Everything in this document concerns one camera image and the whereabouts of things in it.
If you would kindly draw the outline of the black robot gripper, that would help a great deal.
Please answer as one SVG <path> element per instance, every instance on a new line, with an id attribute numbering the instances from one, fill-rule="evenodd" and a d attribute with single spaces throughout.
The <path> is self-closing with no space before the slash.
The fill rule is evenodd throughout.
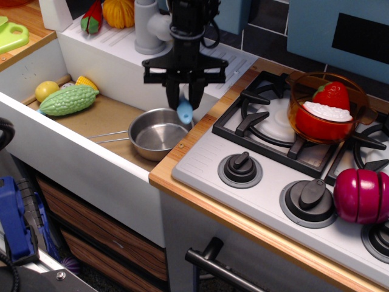
<path id="1" fill-rule="evenodd" d="M 173 47 L 161 57 L 142 62 L 145 83 L 166 86 L 168 105 L 177 110 L 180 83 L 188 83 L 188 98 L 193 110 L 198 109 L 204 88 L 210 83 L 224 83 L 228 62 L 200 52 L 204 32 L 219 13 L 219 1 L 168 1 L 171 13 L 170 35 Z"/>

